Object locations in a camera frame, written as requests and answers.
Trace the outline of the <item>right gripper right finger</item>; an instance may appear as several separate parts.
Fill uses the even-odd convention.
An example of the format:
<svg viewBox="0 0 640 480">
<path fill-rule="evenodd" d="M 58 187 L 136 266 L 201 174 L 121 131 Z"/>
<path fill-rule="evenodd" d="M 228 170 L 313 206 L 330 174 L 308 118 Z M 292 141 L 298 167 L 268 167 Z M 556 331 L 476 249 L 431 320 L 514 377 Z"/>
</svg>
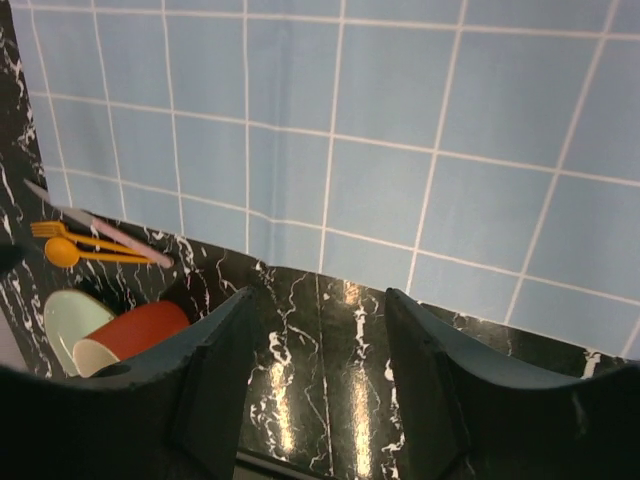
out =
<svg viewBox="0 0 640 480">
<path fill-rule="evenodd" d="M 397 289 L 385 323 L 412 479 L 635 479 L 639 367 L 589 379 L 502 354 Z"/>
</svg>

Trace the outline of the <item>green floral plate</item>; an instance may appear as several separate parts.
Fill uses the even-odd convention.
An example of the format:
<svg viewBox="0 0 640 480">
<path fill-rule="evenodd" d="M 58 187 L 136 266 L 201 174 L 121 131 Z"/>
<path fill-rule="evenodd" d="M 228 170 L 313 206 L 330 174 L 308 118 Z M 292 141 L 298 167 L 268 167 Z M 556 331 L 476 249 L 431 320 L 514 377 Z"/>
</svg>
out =
<svg viewBox="0 0 640 480">
<path fill-rule="evenodd" d="M 79 375 L 73 346 L 115 318 L 115 313 L 92 296 L 75 289 L 52 293 L 44 305 L 44 330 L 49 344 L 69 377 Z"/>
</svg>

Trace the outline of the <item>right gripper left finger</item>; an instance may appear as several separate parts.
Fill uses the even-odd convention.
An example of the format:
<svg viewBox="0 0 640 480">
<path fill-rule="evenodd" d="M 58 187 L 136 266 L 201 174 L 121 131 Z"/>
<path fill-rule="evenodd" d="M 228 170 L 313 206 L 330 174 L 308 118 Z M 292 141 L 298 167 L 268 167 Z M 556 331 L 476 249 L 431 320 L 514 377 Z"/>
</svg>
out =
<svg viewBox="0 0 640 480">
<path fill-rule="evenodd" d="M 1 371 L 5 479 L 229 479 L 258 337 L 243 288 L 86 379 Z"/>
</svg>

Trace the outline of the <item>blue checked placemat cloth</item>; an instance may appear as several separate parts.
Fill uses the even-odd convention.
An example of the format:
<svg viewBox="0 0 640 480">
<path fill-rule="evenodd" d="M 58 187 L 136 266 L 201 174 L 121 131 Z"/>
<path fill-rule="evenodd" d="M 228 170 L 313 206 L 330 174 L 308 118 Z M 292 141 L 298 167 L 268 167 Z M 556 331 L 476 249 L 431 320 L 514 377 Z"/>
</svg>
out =
<svg viewBox="0 0 640 480">
<path fill-rule="evenodd" d="M 639 355 L 635 1 L 13 1 L 57 204 Z"/>
</svg>

